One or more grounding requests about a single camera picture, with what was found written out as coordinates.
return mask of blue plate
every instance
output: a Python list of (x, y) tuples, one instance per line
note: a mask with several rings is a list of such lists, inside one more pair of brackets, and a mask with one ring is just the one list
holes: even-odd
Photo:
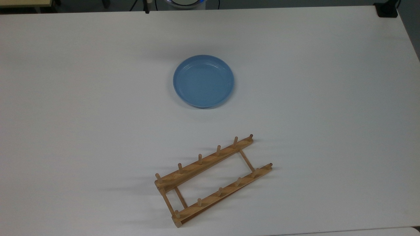
[(217, 106), (234, 88), (234, 75), (221, 59), (197, 55), (183, 61), (173, 74), (173, 87), (186, 103), (198, 108)]

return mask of plate rim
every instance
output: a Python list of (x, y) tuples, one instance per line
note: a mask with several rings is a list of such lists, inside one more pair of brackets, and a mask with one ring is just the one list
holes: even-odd
[[(177, 89), (177, 87), (178, 86), (175, 86), (175, 80), (176, 80), (176, 78), (175, 78), (175, 75), (176, 75), (176, 72), (180, 69), (180, 67), (181, 67), (181, 65), (184, 63), (184, 62), (186, 62), (187, 60), (190, 60), (191, 58), (194, 58), (194, 57), (210, 57), (210, 58), (215, 58), (216, 60), (219, 60), (219, 61), (221, 61), (223, 64), (225, 64), (226, 66), (227, 66), (227, 69), (228, 69), (228, 71), (230, 72), (230, 74), (231, 74), (231, 78), (232, 78), (232, 86), (231, 86), (231, 88), (230, 88), (230, 91), (229, 91), (229, 93), (221, 100), (221, 101), (219, 101), (219, 102), (217, 102), (217, 103), (215, 103), (215, 104), (213, 104), (213, 105), (210, 105), (210, 106), (208, 106), (208, 105), (206, 105), (206, 106), (202, 106), (202, 105), (195, 105), (195, 104), (192, 104), (192, 103), (190, 103), (190, 102), (188, 102), (188, 101), (186, 101), (185, 100), (185, 98), (179, 93), (179, 89)], [(229, 97), (230, 97), (230, 95), (232, 94), (232, 92), (233, 92), (233, 90), (234, 90), (234, 87), (235, 87), (235, 76), (234, 76), (234, 74), (233, 74), (233, 71), (232, 71), (232, 69), (230, 68), (230, 66), (225, 62), (225, 61), (223, 61), (222, 59), (220, 59), (220, 58), (218, 58), (218, 57), (215, 57), (215, 56), (212, 56), (212, 55), (207, 55), (207, 54), (200, 54), (200, 55), (194, 55), (194, 56), (191, 56), (191, 57), (189, 57), (189, 58), (187, 58), (187, 59), (185, 59), (185, 60), (183, 60), (177, 67), (176, 67), (176, 69), (175, 69), (175, 71), (174, 71), (174, 73), (173, 73), (173, 78), (172, 78), (172, 84), (173, 84), (173, 88), (174, 88), (174, 90), (175, 90), (175, 92), (176, 92), (176, 94), (178, 95), (178, 97), (179, 98), (181, 98), (181, 100), (182, 101), (184, 101), (186, 104), (189, 104), (190, 106), (193, 106), (193, 107), (197, 107), (197, 108), (212, 108), (212, 107), (215, 107), (215, 106), (217, 106), (217, 105), (220, 105), (220, 104), (222, 104), (222, 103), (224, 103)]]

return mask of black device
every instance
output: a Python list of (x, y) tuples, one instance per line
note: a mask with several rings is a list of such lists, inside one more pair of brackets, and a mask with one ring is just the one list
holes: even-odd
[(398, 0), (389, 0), (386, 3), (374, 3), (376, 13), (379, 17), (396, 18), (398, 16), (397, 7), (395, 7)]

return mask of wooden rack base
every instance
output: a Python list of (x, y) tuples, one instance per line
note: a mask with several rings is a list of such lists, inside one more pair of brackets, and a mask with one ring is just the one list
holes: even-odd
[[(174, 171), (164, 177), (161, 177), (158, 173), (155, 175), (157, 178), (157, 180), (155, 180), (155, 185), (159, 190), (160, 194), (163, 196), (163, 199), (165, 200), (165, 203), (167, 204), (168, 209), (171, 212), (172, 220), (178, 228), (190, 219), (194, 218), (195, 216), (209, 209), (216, 203), (225, 199), (227, 196), (230, 196), (232, 193), (240, 190), (241, 188), (259, 179), (261, 176), (264, 176), (272, 170), (272, 163), (267, 164), (261, 168), (254, 169), (251, 163), (249, 162), (248, 158), (242, 151), (243, 148), (246, 148), (247, 146), (253, 143), (254, 140), (252, 140), (252, 136), (253, 135), (251, 134), (249, 137), (241, 141), (238, 141), (238, 137), (235, 137), (234, 143), (232, 145), (223, 149), (221, 149), (219, 145), (215, 153), (206, 156), (205, 158), (202, 158), (202, 155), (199, 154), (198, 161), (190, 165), (182, 167), (181, 163), (179, 163), (177, 171)], [(178, 186), (237, 152), (241, 154), (241, 156), (249, 166), (251, 173), (242, 178), (238, 178), (237, 181), (235, 181), (232, 184), (229, 184), (224, 188), (219, 188), (217, 192), (211, 194), (206, 198), (199, 198), (196, 203), (194, 203), (191, 206), (188, 206), (184, 198), (182, 197)], [(166, 196), (166, 193), (172, 189), (175, 190), (179, 200), (181, 201), (184, 207), (184, 209), (181, 211), (174, 211)]]

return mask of dowel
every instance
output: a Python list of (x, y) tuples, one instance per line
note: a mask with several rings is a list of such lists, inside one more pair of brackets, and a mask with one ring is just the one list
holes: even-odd
[(220, 195), (222, 195), (222, 190), (223, 190), (223, 188), (222, 188), (222, 187), (220, 187), (220, 188), (219, 188), (219, 191), (217, 191), (217, 196), (218, 196), (218, 197), (220, 197)]
[(179, 218), (181, 218), (181, 215), (179, 214), (179, 211), (178, 210), (175, 210), (175, 216), (179, 219)]
[(220, 155), (220, 148), (221, 148), (221, 146), (220, 146), (220, 145), (218, 145), (218, 146), (217, 146), (217, 151), (216, 151), (216, 156), (217, 156), (217, 157)]
[(162, 179), (160, 178), (160, 175), (158, 173), (155, 174), (157, 181), (161, 184), (163, 183)]
[(182, 165), (181, 165), (181, 163), (178, 163), (178, 169), (179, 169), (179, 173), (182, 174), (183, 171), (182, 171)]
[(239, 177), (238, 180), (235, 182), (235, 187), (239, 186), (239, 184), (241, 183), (242, 178)]
[(236, 136), (234, 139), (234, 144), (232, 145), (233, 148), (236, 148), (237, 141), (238, 141), (238, 136)]
[(251, 174), (251, 178), (255, 177), (259, 171), (260, 171), (259, 168), (255, 169), (255, 171)]

